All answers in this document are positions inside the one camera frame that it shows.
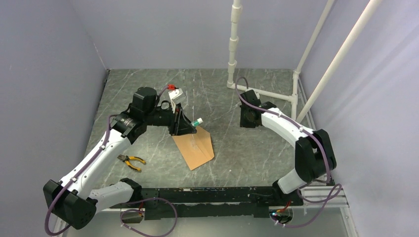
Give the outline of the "green white glue stick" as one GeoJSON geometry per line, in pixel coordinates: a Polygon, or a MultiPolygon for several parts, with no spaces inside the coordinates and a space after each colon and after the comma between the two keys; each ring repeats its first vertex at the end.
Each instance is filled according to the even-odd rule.
{"type": "Polygon", "coordinates": [[[195,120],[195,121],[191,122],[191,125],[192,125],[193,127],[197,127],[197,126],[201,125],[203,122],[204,122],[204,121],[203,121],[203,119],[202,119],[202,118],[198,118],[197,120],[195,120]]]}

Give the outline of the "brown paper envelope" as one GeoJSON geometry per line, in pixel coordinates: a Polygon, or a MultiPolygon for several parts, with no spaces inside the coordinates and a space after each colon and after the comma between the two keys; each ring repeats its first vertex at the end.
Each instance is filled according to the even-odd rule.
{"type": "Polygon", "coordinates": [[[172,136],[190,170],[194,170],[214,158],[210,133],[196,127],[197,133],[172,136]]]}

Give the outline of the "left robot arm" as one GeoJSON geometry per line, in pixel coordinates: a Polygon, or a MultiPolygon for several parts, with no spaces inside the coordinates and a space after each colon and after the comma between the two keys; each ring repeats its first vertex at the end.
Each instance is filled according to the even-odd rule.
{"type": "Polygon", "coordinates": [[[93,150],[59,181],[49,180],[43,187],[48,206],[44,228],[48,235],[51,215],[65,221],[68,227],[85,227],[96,213],[125,203],[136,207],[142,201],[142,187],[124,178],[102,189],[94,184],[104,169],[130,147],[149,126],[164,126],[171,136],[195,134],[203,120],[189,120],[184,114],[182,102],[185,95],[180,88],[167,85],[168,107],[163,108],[161,93],[151,87],[140,87],[134,93],[128,108],[108,118],[106,130],[93,150]]]}

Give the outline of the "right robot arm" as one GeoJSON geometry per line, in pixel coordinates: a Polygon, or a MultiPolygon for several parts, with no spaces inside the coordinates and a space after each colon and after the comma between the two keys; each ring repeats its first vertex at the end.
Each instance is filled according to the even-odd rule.
{"type": "Polygon", "coordinates": [[[331,178],[331,171],[337,166],[329,134],[313,130],[285,115],[271,102],[262,103],[254,90],[239,94],[241,101],[240,127],[263,126],[278,134],[294,149],[294,167],[285,176],[274,182],[272,198],[278,205],[284,205],[292,192],[318,182],[320,177],[331,178]]]}

